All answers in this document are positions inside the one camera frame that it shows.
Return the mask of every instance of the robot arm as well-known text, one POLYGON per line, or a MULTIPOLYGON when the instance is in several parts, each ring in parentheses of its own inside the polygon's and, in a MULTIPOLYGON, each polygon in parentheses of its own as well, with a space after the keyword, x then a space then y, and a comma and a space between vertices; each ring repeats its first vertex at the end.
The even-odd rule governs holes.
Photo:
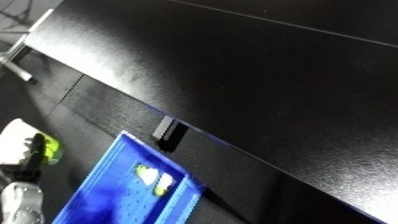
POLYGON ((1 194, 3 224, 44 223, 41 211, 43 193, 36 184, 40 179, 40 166, 45 153, 45 137, 36 134, 29 145, 29 152, 14 172, 15 182, 1 194))

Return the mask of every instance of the blue tray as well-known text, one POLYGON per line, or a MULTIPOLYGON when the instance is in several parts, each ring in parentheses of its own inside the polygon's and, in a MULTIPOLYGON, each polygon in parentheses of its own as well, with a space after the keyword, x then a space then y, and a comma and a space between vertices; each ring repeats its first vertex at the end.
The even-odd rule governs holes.
POLYGON ((205 186, 181 166, 122 132, 53 223, 185 223, 205 186), (156 195, 139 165, 171 175, 173 184, 156 195))

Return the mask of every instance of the yellow object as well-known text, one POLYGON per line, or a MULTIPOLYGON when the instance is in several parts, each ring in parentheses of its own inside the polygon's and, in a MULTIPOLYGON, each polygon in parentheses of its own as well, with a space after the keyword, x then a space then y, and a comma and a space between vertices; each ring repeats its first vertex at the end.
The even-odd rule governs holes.
POLYGON ((135 173, 147 186, 153 184, 159 176, 157 169, 147 167, 143 164, 139 164, 135 168, 135 173))
POLYGON ((169 188, 173 184, 173 182, 174 179, 170 174, 163 173, 158 183, 156 184, 153 193, 159 197, 164 196, 169 191, 169 188))
POLYGON ((46 133, 40 132, 40 134, 44 135, 46 139, 46 151, 44 153, 45 159, 43 163, 48 165, 54 165, 58 163, 63 156, 63 150, 61 148, 60 142, 46 133))

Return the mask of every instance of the black table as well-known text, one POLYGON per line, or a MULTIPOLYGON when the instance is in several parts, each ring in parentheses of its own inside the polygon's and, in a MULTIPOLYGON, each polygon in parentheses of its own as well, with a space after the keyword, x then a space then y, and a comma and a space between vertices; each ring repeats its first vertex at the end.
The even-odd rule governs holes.
POLYGON ((157 0, 67 0, 27 45, 398 219, 394 45, 157 0))

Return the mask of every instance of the metal bracket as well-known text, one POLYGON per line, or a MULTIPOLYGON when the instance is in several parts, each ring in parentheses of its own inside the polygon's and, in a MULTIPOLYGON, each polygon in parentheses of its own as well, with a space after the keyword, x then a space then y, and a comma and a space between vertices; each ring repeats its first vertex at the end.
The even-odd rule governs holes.
POLYGON ((26 37, 33 32, 43 21, 53 12, 53 9, 47 10, 46 13, 40 19, 33 24, 33 26, 25 33, 22 35, 21 38, 7 51, 7 52, 0 52, 0 67, 4 66, 8 68, 11 72, 13 72, 15 75, 23 79, 24 81, 32 81, 33 76, 16 65, 15 63, 12 62, 12 60, 18 56, 19 53, 26 47, 25 45, 25 39, 26 37))
POLYGON ((188 130, 188 126, 165 116, 152 134, 159 148, 166 152, 174 152, 188 130))

